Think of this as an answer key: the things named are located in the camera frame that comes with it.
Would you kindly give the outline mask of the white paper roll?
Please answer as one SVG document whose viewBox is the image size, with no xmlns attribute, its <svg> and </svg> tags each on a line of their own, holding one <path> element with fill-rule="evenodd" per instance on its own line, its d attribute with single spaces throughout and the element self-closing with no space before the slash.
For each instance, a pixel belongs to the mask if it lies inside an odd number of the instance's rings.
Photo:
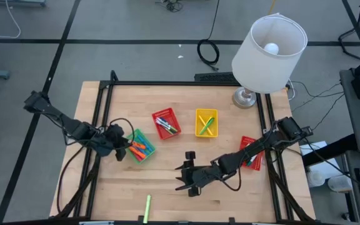
<svg viewBox="0 0 360 225">
<path fill-rule="evenodd" d="M 348 192 L 353 189 L 351 179 L 345 175 L 329 178 L 327 181 L 327 185 L 330 190 L 337 193 Z"/>
<path fill-rule="evenodd" d="M 322 186 L 326 180 L 324 175 L 319 171 L 309 171 L 306 173 L 306 177 L 309 188 Z"/>
</svg>

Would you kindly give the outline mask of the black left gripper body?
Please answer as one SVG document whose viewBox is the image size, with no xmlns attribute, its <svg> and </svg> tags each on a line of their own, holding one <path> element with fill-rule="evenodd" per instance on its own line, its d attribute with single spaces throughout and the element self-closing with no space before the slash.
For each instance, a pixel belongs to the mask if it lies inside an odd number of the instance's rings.
<svg viewBox="0 0 360 225">
<path fill-rule="evenodd" d="M 118 124 L 113 124 L 102 134 L 101 149 L 99 155 L 101 157 L 108 156 L 115 151 L 115 157 L 118 161 L 122 161 L 126 155 L 126 138 L 123 137 L 124 131 Z"/>
</svg>

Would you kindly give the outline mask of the grey cart base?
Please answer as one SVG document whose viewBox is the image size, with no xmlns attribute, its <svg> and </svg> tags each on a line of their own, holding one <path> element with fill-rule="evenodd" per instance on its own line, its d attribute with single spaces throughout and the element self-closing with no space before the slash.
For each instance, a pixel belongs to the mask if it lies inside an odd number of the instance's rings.
<svg viewBox="0 0 360 225">
<path fill-rule="evenodd" d="M 40 5 L 41 7 L 46 6 L 46 0 L 0 0 L 0 4 L 32 4 Z"/>
</svg>

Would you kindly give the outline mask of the yellow plastic basket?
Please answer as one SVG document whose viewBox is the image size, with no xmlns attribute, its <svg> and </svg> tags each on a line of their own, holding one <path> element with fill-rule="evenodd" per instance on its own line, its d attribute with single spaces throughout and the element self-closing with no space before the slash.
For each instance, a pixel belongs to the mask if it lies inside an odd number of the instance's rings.
<svg viewBox="0 0 360 225">
<path fill-rule="evenodd" d="M 200 121 L 199 117 L 202 117 L 207 121 L 210 117 L 214 118 L 214 122 L 210 125 L 212 136 L 206 131 L 204 134 L 199 135 L 200 130 L 204 127 L 204 124 Z M 195 121 L 195 135 L 199 138 L 216 138 L 218 136 L 218 111 L 216 109 L 196 109 L 196 121 Z"/>
</svg>

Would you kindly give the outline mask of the green Expo marker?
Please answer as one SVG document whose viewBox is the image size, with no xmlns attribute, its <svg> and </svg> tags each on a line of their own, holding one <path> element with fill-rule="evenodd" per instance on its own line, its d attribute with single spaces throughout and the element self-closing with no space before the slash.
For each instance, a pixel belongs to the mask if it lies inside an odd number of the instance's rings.
<svg viewBox="0 0 360 225">
<path fill-rule="evenodd" d="M 171 125 L 168 122 L 166 122 L 165 120 L 162 120 L 160 117 L 156 118 L 156 123 L 158 123 L 159 125 L 161 125 L 165 129 L 168 129 L 168 130 L 171 129 Z"/>
<path fill-rule="evenodd" d="M 173 132 L 173 133 L 177 133 L 177 132 L 178 132 L 178 130 L 177 130 L 174 126 L 170 125 L 170 124 L 167 123 L 167 122 L 162 122 L 162 125 L 163 125 L 166 129 L 170 130 L 170 131 Z"/>
</svg>

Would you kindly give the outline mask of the green plastic basket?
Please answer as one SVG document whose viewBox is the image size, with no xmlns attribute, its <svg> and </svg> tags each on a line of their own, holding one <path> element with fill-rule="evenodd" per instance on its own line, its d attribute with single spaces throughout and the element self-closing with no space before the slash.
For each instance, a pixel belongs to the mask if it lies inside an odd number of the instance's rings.
<svg viewBox="0 0 360 225">
<path fill-rule="evenodd" d="M 136 129 L 136 130 L 134 131 L 134 134 L 130 134 L 127 138 L 128 138 L 129 140 L 133 139 L 133 141 L 136 142 L 137 135 L 143 135 L 145 138 L 147 138 L 140 129 Z M 139 161 L 134 157 L 134 154 L 129 150 L 129 147 L 126 149 L 126 151 L 127 151 L 127 153 L 130 154 L 130 156 L 132 157 L 132 159 L 134 160 L 134 162 L 135 162 L 136 164 L 142 164 L 144 161 L 147 161 L 147 160 L 155 153 L 156 148 L 154 147 L 154 145 L 153 145 L 152 143 L 151 143 L 151 145 L 152 145 L 153 148 L 154 148 L 154 152 L 153 152 L 152 154 L 150 154 L 150 155 L 145 155 L 145 154 L 144 154 L 146 157 L 145 157 L 145 158 L 143 159 L 143 161 L 141 161 L 141 162 L 139 162 Z"/>
</svg>

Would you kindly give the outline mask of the yellow-green highlighter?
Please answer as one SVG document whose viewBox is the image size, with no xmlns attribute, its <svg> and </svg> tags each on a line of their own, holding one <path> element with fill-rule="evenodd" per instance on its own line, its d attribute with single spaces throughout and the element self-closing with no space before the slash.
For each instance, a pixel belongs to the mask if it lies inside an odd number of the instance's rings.
<svg viewBox="0 0 360 225">
<path fill-rule="evenodd" d="M 149 210 L 150 210 L 150 207 L 151 207 L 151 199 L 152 199 L 152 196 L 150 194 L 148 194 L 147 198 L 146 198 L 146 207 L 145 207 L 145 210 L 144 210 L 144 216 L 143 216 L 143 220 L 142 220 L 143 224 L 148 223 Z"/>
</svg>

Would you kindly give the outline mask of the red plastic basket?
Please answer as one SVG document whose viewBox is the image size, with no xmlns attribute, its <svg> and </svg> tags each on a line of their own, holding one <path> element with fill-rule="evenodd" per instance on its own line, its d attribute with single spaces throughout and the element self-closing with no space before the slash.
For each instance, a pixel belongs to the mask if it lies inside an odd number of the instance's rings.
<svg viewBox="0 0 360 225">
<path fill-rule="evenodd" d="M 255 141 L 255 139 L 247 137 L 247 136 L 243 136 L 241 139 L 241 143 L 240 143 L 240 149 L 244 149 L 245 147 L 247 147 L 248 145 L 252 144 Z M 259 156 L 255 159 L 255 161 L 250 165 L 250 166 L 246 166 L 248 161 L 244 161 L 243 162 L 243 166 L 247 167 L 249 169 L 255 170 L 255 171 L 260 171 L 261 170 L 261 163 L 264 157 L 264 151 L 260 152 L 258 154 Z"/>
<path fill-rule="evenodd" d="M 156 118 L 159 118 L 159 117 L 164 118 L 170 125 L 174 126 L 177 129 L 177 132 L 174 132 L 173 134 L 169 134 L 162 126 L 158 125 L 156 123 Z M 181 133 L 181 127 L 180 127 L 178 120 L 176 118 L 176 115 L 171 107 L 153 113 L 152 120 L 156 126 L 157 133 L 161 140 L 172 138 Z"/>
</svg>

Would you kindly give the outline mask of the thin green marker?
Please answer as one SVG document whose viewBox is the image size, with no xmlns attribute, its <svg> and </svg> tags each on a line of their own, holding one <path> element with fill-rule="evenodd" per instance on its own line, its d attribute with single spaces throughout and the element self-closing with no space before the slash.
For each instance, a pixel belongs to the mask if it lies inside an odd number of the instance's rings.
<svg viewBox="0 0 360 225">
<path fill-rule="evenodd" d="M 206 131 L 208 131 L 209 134 L 211 134 L 210 131 L 210 125 L 214 122 L 214 118 L 210 117 L 208 122 L 204 125 L 204 127 L 201 129 L 201 131 L 199 132 L 200 135 L 204 134 Z"/>
</svg>

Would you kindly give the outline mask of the thin yellow marker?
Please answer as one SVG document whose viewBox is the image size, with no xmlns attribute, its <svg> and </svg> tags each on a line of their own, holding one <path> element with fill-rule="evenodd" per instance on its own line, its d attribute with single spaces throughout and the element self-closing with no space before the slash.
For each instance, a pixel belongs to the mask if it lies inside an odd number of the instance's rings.
<svg viewBox="0 0 360 225">
<path fill-rule="evenodd" d="M 209 128 L 209 126 L 213 123 L 214 118 L 211 117 L 209 121 L 206 123 L 206 125 L 203 127 L 203 129 L 200 131 L 199 135 L 202 135 L 205 133 L 205 131 Z"/>
<path fill-rule="evenodd" d="M 201 116 L 199 117 L 200 118 L 200 121 L 205 125 L 207 122 L 208 122 L 208 120 L 207 121 L 205 121 Z"/>
</svg>

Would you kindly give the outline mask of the white paper sheet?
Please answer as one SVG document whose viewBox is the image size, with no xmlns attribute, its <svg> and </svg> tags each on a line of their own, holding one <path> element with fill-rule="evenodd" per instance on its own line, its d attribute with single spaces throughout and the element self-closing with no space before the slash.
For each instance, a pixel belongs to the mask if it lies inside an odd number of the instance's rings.
<svg viewBox="0 0 360 225">
<path fill-rule="evenodd" d="M 300 145 L 299 148 L 301 154 L 305 156 L 311 153 L 313 150 L 318 150 L 326 146 L 327 146 L 326 141 L 319 141 L 319 142 L 312 142 L 311 144 Z M 308 166 L 308 164 L 305 162 L 304 166 L 309 171 L 319 171 L 321 173 L 327 173 L 328 171 L 336 171 L 330 164 L 324 161 L 320 161 L 319 163 L 312 164 L 310 166 Z"/>
</svg>

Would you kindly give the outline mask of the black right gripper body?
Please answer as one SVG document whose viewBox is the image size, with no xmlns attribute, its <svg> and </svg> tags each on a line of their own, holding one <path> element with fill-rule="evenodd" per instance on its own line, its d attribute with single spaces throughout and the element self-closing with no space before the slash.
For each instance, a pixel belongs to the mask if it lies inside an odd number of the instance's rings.
<svg viewBox="0 0 360 225">
<path fill-rule="evenodd" d="M 185 153 L 187 161 L 194 161 L 196 153 L 188 151 Z M 210 166 L 195 166 L 184 169 L 184 178 L 196 183 L 196 187 L 188 189 L 189 197 L 199 196 L 201 189 L 207 184 L 216 180 L 218 176 L 218 166 L 211 164 Z"/>
</svg>

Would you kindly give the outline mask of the white shade table lamp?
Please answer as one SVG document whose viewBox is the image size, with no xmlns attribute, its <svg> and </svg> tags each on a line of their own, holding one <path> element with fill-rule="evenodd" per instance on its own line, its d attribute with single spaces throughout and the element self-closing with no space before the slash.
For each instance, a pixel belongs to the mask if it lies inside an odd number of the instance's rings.
<svg viewBox="0 0 360 225">
<path fill-rule="evenodd" d="M 258 94 L 284 88 L 307 45 L 305 30 L 286 16 L 276 13 L 255 21 L 231 63 L 241 85 L 233 94 L 234 105 L 249 108 Z"/>
</svg>

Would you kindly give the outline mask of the black aluminium table frame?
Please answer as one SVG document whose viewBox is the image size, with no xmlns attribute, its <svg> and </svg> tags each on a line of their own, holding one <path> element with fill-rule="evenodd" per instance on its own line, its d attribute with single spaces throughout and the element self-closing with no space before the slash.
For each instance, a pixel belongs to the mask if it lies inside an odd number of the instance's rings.
<svg viewBox="0 0 360 225">
<path fill-rule="evenodd" d="M 186 151 L 196 153 L 199 164 L 238 149 L 242 136 L 259 137 L 269 122 L 290 116 L 286 92 L 263 95 L 251 109 L 238 109 L 230 101 L 233 82 L 193 81 L 89 81 L 82 85 L 76 117 L 109 121 L 127 117 L 141 128 L 156 148 L 152 158 L 135 164 L 131 159 L 116 161 L 114 155 L 101 160 L 97 179 L 86 189 L 82 201 L 69 218 L 133 223 L 143 213 L 150 194 L 150 223 L 169 224 L 229 222 L 288 224 L 313 223 L 312 204 L 300 157 L 286 153 L 276 166 L 260 172 L 242 170 L 242 189 L 229 190 L 220 182 L 206 186 L 202 194 L 189 197 L 176 191 L 181 172 L 176 170 Z M 181 133 L 161 140 L 152 114 L 172 108 Z M 218 136 L 195 135 L 196 109 L 216 109 Z"/>
</svg>

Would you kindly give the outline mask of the black Expo marker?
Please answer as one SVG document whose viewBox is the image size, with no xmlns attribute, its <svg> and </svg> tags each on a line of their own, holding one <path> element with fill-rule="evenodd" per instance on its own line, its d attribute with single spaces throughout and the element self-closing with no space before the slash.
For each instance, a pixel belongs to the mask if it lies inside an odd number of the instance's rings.
<svg viewBox="0 0 360 225">
<path fill-rule="evenodd" d="M 160 126 L 162 126 L 169 134 L 173 134 L 173 132 L 171 131 L 171 129 L 169 128 L 169 126 L 165 125 L 164 123 L 161 123 L 159 121 L 156 121 L 156 123 Z"/>
</svg>

